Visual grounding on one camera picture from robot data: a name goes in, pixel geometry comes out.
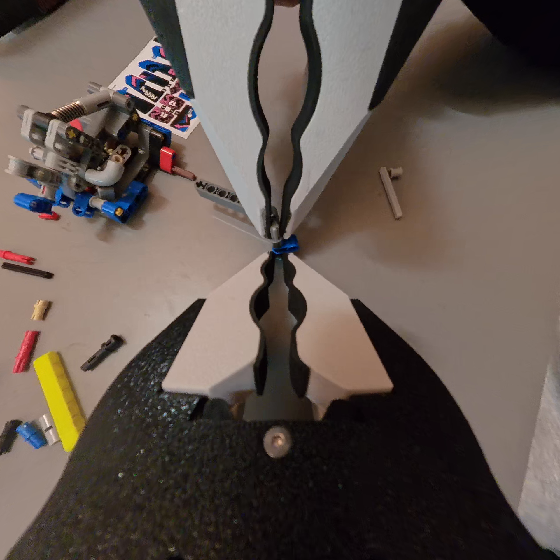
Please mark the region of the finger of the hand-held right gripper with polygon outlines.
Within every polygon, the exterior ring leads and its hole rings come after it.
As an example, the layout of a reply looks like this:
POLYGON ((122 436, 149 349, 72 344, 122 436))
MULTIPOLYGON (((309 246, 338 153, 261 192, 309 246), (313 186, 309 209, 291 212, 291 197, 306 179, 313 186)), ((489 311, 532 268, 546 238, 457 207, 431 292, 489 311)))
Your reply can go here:
POLYGON ((258 63, 273 1, 176 1, 200 123, 258 234, 271 238, 269 129, 258 95, 258 63))
POLYGON ((295 232, 370 117, 370 102, 402 1, 301 1, 311 32, 304 130, 284 187, 285 236, 295 232))

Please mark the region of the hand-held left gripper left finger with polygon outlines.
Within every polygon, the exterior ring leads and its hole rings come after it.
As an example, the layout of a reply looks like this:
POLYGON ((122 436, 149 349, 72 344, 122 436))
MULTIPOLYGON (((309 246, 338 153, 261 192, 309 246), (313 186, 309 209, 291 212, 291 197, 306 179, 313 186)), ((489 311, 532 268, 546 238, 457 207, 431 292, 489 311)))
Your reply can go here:
POLYGON ((251 314, 254 294, 265 284, 262 254, 205 299, 180 347, 162 388, 200 396, 256 393, 254 365, 260 350, 258 320, 251 314))

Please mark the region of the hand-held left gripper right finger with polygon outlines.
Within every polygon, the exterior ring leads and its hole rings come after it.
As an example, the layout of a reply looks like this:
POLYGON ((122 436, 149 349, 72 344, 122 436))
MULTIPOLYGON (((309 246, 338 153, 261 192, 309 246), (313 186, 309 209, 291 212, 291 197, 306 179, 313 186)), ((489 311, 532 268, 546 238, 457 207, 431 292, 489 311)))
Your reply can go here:
POLYGON ((348 398, 393 388, 351 299, 293 254, 284 255, 289 368, 299 397, 348 398))

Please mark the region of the dark grey angled beam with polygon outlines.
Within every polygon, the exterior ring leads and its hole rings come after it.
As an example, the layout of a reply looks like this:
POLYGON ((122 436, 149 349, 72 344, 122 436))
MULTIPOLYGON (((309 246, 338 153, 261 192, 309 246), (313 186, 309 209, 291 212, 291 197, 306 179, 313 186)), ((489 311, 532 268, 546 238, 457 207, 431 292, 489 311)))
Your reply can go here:
POLYGON ((238 196, 232 190, 228 190, 200 178, 194 181, 194 186, 199 195, 203 198, 206 198, 207 200, 211 200, 216 204, 220 204, 221 206, 232 207, 234 209, 242 209, 242 205, 238 196))

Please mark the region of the light grey plastic axle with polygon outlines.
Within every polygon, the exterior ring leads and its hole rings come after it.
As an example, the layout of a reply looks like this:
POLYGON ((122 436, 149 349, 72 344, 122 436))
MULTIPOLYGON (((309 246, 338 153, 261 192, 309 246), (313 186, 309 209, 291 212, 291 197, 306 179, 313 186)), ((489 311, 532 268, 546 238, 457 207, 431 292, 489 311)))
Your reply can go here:
POLYGON ((388 203, 391 207, 393 216, 396 220, 400 220, 402 218, 402 208, 400 206, 398 197, 396 195, 396 191, 394 188, 394 182, 396 180, 392 180, 389 176, 388 172, 389 168, 381 167, 379 170, 380 179, 382 182, 382 186, 384 188, 386 197, 388 199, 388 203))

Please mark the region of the person's right forearm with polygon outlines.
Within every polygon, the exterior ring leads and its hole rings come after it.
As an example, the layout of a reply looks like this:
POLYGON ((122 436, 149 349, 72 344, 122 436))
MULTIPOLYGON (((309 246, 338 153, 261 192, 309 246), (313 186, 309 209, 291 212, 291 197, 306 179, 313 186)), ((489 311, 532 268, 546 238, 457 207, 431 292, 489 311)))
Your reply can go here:
POLYGON ((559 1, 463 1, 503 45, 559 65, 559 1))

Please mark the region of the blue and pink sticker sheet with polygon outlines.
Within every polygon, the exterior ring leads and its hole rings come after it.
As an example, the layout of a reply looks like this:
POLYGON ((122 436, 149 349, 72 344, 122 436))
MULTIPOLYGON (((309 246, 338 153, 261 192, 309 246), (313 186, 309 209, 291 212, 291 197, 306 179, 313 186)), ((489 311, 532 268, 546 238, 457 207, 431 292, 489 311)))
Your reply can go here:
POLYGON ((157 38, 147 43, 109 88, 131 98, 143 121, 165 133, 186 139, 199 124, 192 101, 157 38))

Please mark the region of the black plastic axle pin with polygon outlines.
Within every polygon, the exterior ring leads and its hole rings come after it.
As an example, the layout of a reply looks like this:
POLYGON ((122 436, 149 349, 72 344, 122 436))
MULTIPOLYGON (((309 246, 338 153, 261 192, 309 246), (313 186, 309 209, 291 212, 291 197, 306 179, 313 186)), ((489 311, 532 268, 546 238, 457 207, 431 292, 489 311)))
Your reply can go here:
POLYGON ((125 340, 120 335, 112 334, 109 339, 103 342, 100 348, 80 366, 81 371, 93 371, 111 354, 119 350, 124 343, 125 340))

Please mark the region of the toy buggy chassis assembly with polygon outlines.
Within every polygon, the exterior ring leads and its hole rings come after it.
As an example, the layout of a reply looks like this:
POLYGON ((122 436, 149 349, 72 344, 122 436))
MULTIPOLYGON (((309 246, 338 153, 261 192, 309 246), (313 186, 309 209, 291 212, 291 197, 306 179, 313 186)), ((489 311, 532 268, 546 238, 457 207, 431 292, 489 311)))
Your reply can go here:
POLYGON ((18 193, 28 212, 70 208, 77 217, 99 214, 126 224, 148 197, 146 180, 164 171, 190 181, 197 176, 175 164, 170 133, 143 121, 127 95, 90 82, 88 94, 52 111, 17 109, 31 161, 9 156, 6 172, 37 193, 18 193))

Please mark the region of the yellow plastic beam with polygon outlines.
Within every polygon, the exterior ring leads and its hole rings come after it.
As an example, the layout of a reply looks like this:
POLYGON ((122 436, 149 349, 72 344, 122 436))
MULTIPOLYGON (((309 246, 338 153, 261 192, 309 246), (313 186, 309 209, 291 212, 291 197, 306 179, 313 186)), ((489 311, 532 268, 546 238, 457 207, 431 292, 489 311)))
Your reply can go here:
POLYGON ((86 416, 58 352, 36 358, 33 366, 54 427, 66 452, 73 452, 86 425, 86 416))

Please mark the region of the white plastic pin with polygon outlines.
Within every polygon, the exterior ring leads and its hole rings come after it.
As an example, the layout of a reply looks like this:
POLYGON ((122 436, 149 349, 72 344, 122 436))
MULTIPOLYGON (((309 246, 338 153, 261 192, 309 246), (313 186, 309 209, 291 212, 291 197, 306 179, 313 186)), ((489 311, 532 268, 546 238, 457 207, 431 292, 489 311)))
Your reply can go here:
POLYGON ((38 425, 48 445, 52 446, 60 442, 60 436, 50 414, 44 414, 38 418, 38 425))

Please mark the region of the long red plastic pin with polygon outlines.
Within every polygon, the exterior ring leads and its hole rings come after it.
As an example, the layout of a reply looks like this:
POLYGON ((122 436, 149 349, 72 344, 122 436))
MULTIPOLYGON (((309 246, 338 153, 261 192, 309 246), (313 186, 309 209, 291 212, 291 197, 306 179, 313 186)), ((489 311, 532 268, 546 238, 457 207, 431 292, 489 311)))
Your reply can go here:
POLYGON ((25 331, 12 368, 13 374, 20 374, 28 370, 39 335, 40 331, 25 331))

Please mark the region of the blue plastic pin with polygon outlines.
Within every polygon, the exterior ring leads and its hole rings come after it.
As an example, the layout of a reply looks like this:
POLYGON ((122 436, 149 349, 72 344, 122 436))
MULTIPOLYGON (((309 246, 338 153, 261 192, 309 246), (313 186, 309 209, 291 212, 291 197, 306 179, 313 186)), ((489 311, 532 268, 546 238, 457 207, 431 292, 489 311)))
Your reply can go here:
POLYGON ((16 433, 35 450, 48 445, 45 434, 35 424, 23 422, 16 428, 16 433))

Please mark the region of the black plastic axle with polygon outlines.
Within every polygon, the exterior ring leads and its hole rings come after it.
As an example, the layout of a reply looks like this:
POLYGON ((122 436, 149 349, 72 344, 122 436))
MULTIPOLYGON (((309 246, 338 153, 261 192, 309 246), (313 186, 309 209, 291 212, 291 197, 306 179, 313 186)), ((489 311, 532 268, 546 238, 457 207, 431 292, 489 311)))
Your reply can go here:
POLYGON ((11 272, 16 272, 16 273, 20 273, 20 274, 25 274, 25 275, 28 275, 28 276, 44 278, 44 279, 53 279, 53 277, 54 277, 54 274, 52 272, 48 272, 48 271, 45 271, 45 270, 38 270, 38 269, 34 269, 32 267, 29 267, 29 266, 15 264, 14 262, 13 263, 12 262, 3 262, 1 264, 1 269, 9 270, 11 272))

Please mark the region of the black plastic connector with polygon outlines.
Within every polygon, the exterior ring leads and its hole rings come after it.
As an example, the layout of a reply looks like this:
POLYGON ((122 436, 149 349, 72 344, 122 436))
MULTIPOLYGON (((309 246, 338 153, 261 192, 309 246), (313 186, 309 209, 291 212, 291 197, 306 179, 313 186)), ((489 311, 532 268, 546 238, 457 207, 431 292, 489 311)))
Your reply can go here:
POLYGON ((12 450, 12 447, 18 437, 17 429, 21 424, 22 421, 19 419, 11 419, 5 423, 1 432, 1 455, 9 453, 12 450))

